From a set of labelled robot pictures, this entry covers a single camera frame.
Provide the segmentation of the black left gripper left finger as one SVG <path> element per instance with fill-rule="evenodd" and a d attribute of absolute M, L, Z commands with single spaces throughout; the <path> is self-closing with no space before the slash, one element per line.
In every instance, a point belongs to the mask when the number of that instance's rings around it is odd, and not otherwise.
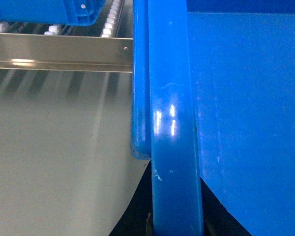
<path fill-rule="evenodd" d="M 153 235 L 152 228 L 152 181 L 151 163 L 149 162 L 128 207 L 110 235 L 151 236 Z"/>

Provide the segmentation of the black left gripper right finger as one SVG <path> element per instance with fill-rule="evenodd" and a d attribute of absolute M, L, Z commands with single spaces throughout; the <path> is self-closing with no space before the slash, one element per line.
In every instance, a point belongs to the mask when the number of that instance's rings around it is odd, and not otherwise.
<path fill-rule="evenodd" d="M 201 179 L 204 231 L 206 236 L 250 236 L 251 234 L 227 211 Z"/>

